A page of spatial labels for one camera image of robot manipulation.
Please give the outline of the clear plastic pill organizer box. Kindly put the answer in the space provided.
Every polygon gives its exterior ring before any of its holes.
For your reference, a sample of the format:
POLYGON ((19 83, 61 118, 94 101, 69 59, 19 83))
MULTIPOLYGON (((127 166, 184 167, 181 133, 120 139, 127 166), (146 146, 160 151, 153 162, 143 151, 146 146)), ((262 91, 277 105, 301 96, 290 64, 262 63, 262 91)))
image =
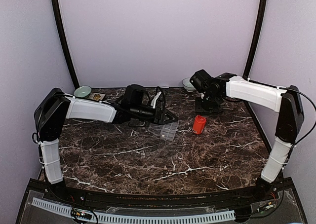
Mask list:
POLYGON ((165 125, 156 125, 151 123, 148 127, 148 131, 159 138, 165 139, 167 141, 173 141, 177 132, 178 125, 179 122, 169 123, 165 125))

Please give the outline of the red pill bottle grey cap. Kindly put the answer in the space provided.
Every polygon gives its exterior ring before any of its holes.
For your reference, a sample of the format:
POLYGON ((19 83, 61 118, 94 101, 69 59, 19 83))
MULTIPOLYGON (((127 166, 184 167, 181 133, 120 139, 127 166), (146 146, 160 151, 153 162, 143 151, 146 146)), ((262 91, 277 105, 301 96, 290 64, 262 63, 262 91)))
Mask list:
POLYGON ((193 133, 195 133, 197 135, 201 134, 204 130, 205 124, 206 124, 206 117, 203 117, 201 115, 197 115, 195 117, 195 121, 194 121, 194 124, 192 127, 193 133))

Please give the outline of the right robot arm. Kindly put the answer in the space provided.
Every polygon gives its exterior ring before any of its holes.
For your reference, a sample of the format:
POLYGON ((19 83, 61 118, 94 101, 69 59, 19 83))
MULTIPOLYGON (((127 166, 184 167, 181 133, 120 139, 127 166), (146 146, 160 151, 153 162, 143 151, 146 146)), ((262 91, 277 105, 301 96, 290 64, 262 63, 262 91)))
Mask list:
POLYGON ((231 73, 212 77, 205 70, 199 70, 189 81, 202 94, 201 108, 207 112, 219 112, 224 100, 232 98, 268 108, 278 114, 275 142, 252 191, 256 201, 263 201, 270 195, 273 182, 301 141, 298 135, 305 119, 301 98, 307 99, 308 96, 294 85, 274 86, 231 73))

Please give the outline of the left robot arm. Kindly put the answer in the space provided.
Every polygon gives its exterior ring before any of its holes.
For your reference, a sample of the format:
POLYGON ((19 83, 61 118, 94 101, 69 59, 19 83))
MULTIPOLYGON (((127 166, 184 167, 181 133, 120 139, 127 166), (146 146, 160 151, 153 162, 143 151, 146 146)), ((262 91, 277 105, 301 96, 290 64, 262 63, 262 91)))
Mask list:
POLYGON ((64 181, 60 165, 59 139, 66 119, 96 120, 122 124, 137 119, 144 123, 166 125, 178 121, 178 117, 166 108, 166 96, 156 87, 156 95, 150 97, 145 87, 132 84, 114 102, 79 98, 54 88, 34 112, 35 132, 32 140, 39 146, 39 160, 45 178, 52 185, 50 194, 59 202, 66 202, 70 192, 60 183, 64 181))

